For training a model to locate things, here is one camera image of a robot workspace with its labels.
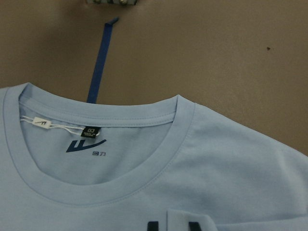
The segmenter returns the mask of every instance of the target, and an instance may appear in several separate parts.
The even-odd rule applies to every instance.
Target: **metal object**
[[[86,3],[88,4],[108,3],[108,4],[118,4],[126,6],[126,5],[136,5],[137,0],[86,0]]]

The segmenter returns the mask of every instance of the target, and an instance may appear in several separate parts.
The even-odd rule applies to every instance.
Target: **crew neckline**
[[[172,124],[157,149],[133,170],[108,182],[76,185],[53,178],[38,168],[21,130],[19,103],[41,115],[84,126]],[[102,205],[134,194],[164,171],[187,136],[195,105],[179,94],[150,104],[93,104],[55,95],[27,82],[7,89],[3,106],[4,128],[14,166],[31,189],[60,204]]]

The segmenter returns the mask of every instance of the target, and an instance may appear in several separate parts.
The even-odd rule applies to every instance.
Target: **light blue t-shirt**
[[[179,94],[93,104],[27,82],[0,109],[0,231],[308,230],[308,157]]]

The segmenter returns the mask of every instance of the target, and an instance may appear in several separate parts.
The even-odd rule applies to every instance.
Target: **white string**
[[[28,123],[32,124],[31,121],[28,121],[28,120],[26,120],[26,119],[20,119],[20,121],[25,121],[25,122],[28,122]],[[73,134],[76,134],[76,135],[79,135],[79,136],[81,135],[81,133],[76,133],[76,132],[70,131],[70,130],[67,129],[67,128],[74,128],[74,129],[81,129],[81,130],[84,129],[84,128],[71,127],[71,126],[66,126],[66,125],[61,125],[61,124],[51,124],[51,126],[50,126],[49,128],[64,128],[64,129],[67,130],[68,132],[73,133]]]

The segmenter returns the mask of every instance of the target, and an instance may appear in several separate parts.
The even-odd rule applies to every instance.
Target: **clothing tag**
[[[81,133],[82,137],[88,137],[88,138],[96,138],[97,133],[99,132],[101,128],[100,127],[85,127]]]
[[[34,117],[32,124],[35,125],[35,126],[39,126],[41,128],[49,129],[50,125],[51,125],[51,121],[46,120],[46,119],[42,119],[42,118],[39,118],[39,117]]]

